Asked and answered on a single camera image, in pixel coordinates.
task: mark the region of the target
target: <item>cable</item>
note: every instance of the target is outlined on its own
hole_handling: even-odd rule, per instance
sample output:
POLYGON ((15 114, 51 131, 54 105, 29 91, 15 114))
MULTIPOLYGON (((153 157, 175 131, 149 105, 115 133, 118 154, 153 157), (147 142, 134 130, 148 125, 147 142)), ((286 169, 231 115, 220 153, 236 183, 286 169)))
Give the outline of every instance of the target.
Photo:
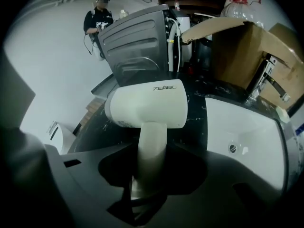
POLYGON ((87 35, 88 34, 85 34, 85 37, 84 37, 84 45, 85 45, 86 49, 88 50, 88 52, 90 53, 90 55, 92 55, 93 54, 93 46, 94 46, 94 44, 93 44, 92 39, 91 39, 91 42, 92 42, 92 52, 90 52, 89 48, 87 48, 86 43, 85 43, 85 38, 86 38, 87 35))

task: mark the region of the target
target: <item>black t-shirt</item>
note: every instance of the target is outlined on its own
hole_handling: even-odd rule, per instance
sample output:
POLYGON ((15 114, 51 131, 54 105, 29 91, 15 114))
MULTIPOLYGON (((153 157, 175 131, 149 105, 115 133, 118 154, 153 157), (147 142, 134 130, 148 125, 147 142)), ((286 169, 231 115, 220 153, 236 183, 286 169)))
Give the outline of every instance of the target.
POLYGON ((101 23, 108 23, 107 26, 113 24, 112 14, 107 10, 103 9, 103 11, 94 9, 95 14, 92 16, 92 12, 88 11, 85 16, 84 21, 84 31, 86 32, 89 28, 97 28, 101 23))

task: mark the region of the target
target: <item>black slot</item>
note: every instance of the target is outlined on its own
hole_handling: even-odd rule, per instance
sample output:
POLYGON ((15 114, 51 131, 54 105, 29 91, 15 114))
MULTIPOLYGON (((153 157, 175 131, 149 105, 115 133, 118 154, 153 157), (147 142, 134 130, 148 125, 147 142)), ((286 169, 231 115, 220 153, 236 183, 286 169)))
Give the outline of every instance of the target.
POLYGON ((74 165, 81 164, 81 161, 79 161, 79 160, 71 160, 71 161, 64 162, 64 164, 68 168, 68 167, 71 167, 71 166, 74 166, 74 165))
POLYGON ((55 133, 57 132, 57 130, 58 130, 58 127, 55 129, 55 131, 53 132, 53 134, 52 134, 52 136, 51 136, 51 140, 54 138, 54 136, 55 136, 55 133))
POLYGON ((77 127, 74 129, 73 134, 77 136, 79 129, 81 128, 81 124, 78 124, 77 127))

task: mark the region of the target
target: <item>cardboard flap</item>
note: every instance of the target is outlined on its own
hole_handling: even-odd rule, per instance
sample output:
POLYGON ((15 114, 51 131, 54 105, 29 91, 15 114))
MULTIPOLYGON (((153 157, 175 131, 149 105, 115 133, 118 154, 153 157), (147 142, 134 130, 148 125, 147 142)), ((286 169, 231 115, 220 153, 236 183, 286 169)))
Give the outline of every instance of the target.
POLYGON ((261 50, 283 60, 290 69, 297 64, 303 65, 297 54, 270 32, 264 31, 261 40, 261 50))
POLYGON ((181 39, 184 43, 188 43, 222 30, 244 25, 245 21, 247 20, 226 17, 208 19, 186 30, 182 33, 181 39))
POLYGON ((295 54, 304 62, 304 51, 299 41, 299 35, 295 31, 285 25, 276 23, 269 32, 278 37, 289 48, 293 49, 295 54))

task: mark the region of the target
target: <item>gray metal panel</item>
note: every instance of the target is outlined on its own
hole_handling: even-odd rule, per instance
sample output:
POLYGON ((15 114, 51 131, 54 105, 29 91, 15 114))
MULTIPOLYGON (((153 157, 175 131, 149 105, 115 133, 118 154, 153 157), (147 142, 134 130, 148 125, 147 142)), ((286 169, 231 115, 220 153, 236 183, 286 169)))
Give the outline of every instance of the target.
POLYGON ((168 71, 163 14, 167 9, 165 4, 138 11, 98 35, 118 84, 123 84, 139 70, 168 71))

